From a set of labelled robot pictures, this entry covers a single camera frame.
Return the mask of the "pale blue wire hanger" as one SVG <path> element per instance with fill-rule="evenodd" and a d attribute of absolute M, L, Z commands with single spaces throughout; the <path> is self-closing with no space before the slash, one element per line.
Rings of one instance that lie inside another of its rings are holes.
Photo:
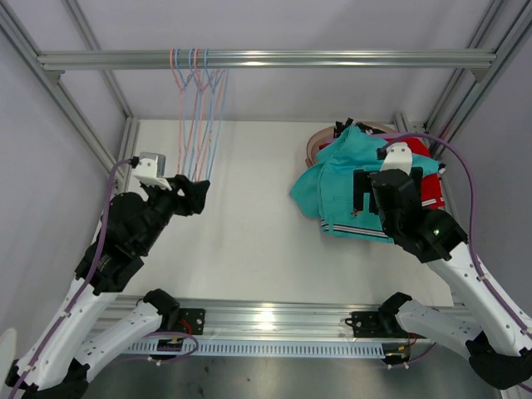
<path fill-rule="evenodd" d="M 212 170 L 214 168 L 214 159 L 218 149 L 228 79 L 228 68 L 217 68 L 211 75 L 209 75 L 211 102 L 209 104 L 209 119 L 206 134 L 207 146 L 204 152 L 204 161 L 202 163 L 203 169 L 200 172 L 201 176 L 205 177 L 207 180 L 211 178 Z"/>

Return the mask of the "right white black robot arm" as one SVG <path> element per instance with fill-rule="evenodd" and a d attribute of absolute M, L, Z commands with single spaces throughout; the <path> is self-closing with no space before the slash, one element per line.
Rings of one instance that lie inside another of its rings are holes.
<path fill-rule="evenodd" d="M 499 390 L 531 378 L 531 318 L 487 273 L 472 240 L 441 209 L 421 204 L 421 169 L 353 173 L 353 208 L 369 205 L 383 232 L 442 278 L 474 322 L 436 311 L 397 292 L 378 309 L 388 336 L 415 333 L 462 356 L 486 383 Z"/>

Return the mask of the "light blue wire hanger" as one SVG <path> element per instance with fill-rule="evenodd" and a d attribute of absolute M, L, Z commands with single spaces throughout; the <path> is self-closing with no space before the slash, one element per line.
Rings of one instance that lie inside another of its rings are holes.
<path fill-rule="evenodd" d="M 179 63 L 180 69 L 185 77 L 190 78 L 190 84 L 188 85 L 186 100 L 185 100 L 185 144 L 186 152 L 182 162 L 182 172 L 180 175 L 185 175 L 189 180 L 192 180 L 189 172 L 190 155 L 193 148 L 192 144 L 192 126 L 194 123 L 193 109 L 197 100 L 196 85 L 193 80 L 193 67 L 192 67 L 192 53 L 193 49 L 183 51 L 180 49 Z"/>

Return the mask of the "lilac trousers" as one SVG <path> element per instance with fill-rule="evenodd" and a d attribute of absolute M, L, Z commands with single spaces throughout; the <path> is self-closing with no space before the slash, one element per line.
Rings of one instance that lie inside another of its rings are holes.
<path fill-rule="evenodd" d="M 373 137 L 380 138 L 383 140 L 395 140 L 397 138 L 403 137 L 421 137 L 424 138 L 426 135 L 423 133 L 416 133 L 416 132 L 388 132 L 388 133 L 379 133 L 379 134 L 373 134 Z"/>

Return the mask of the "salmon pink wire hanger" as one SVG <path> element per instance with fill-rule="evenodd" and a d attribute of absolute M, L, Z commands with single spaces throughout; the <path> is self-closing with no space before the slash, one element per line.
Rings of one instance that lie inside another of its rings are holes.
<path fill-rule="evenodd" d="M 210 157 L 210 147 L 212 138 L 212 129 L 214 124 L 214 115 L 217 108 L 217 91 L 220 79 L 224 72 L 220 69 L 213 68 L 209 64 L 209 48 L 204 49 L 203 66 L 198 68 L 199 51 L 196 51 L 194 58 L 195 77 L 200 97 L 200 109 L 197 112 L 198 134 L 197 150 L 195 158 L 195 178 L 197 180 L 205 179 L 207 172 L 208 158 Z"/>

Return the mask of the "teal trousers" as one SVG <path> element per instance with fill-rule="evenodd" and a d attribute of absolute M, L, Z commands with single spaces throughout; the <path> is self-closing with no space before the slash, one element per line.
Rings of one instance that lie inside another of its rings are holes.
<path fill-rule="evenodd" d="M 332 144 L 317 153 L 317 163 L 305 171 L 290 190 L 304 216 L 320 221 L 325 234 L 366 239 L 391 244 L 393 239 L 382 231 L 377 215 L 368 211 L 353 213 L 353 172 L 379 171 L 382 161 L 377 149 L 389 140 L 373 137 L 356 126 L 348 127 Z"/>

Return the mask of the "red trousers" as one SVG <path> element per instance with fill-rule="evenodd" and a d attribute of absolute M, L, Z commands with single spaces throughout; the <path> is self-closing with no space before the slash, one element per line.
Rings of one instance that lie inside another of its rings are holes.
<path fill-rule="evenodd" d="M 417 138 L 405 139 L 406 144 L 411 152 L 416 155 L 415 162 L 420 164 L 427 175 L 424 175 L 421 181 L 421 203 L 422 206 L 429 209 L 443 209 L 445 201 L 441 191 L 439 179 L 439 164 L 431 158 L 429 150 Z"/>

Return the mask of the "black white patterned trousers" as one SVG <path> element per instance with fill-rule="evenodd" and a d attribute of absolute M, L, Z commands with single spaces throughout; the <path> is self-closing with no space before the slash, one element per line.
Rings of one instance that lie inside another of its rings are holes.
<path fill-rule="evenodd" d="M 336 121 L 333 127 L 333 137 L 338 138 L 348 127 L 356 126 L 360 131 L 368 135 L 377 135 L 392 133 L 393 129 L 389 126 L 372 121 L 355 121 L 347 118 L 345 122 Z"/>

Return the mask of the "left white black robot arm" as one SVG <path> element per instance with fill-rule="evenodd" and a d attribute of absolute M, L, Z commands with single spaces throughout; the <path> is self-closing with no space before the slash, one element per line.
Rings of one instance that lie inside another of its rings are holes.
<path fill-rule="evenodd" d="M 143 183 L 145 198 L 126 192 L 107 201 L 96 242 L 76 267 L 64 302 L 37 342 L 7 372 L 12 396 L 22 391 L 25 398 L 80 398 L 96 375 L 136 341 L 152 333 L 191 334 L 179 302 L 157 288 L 127 317 L 96 337 L 88 336 L 143 267 L 171 219 L 203 211 L 208 180 L 193 182 L 176 175 L 167 184 Z"/>

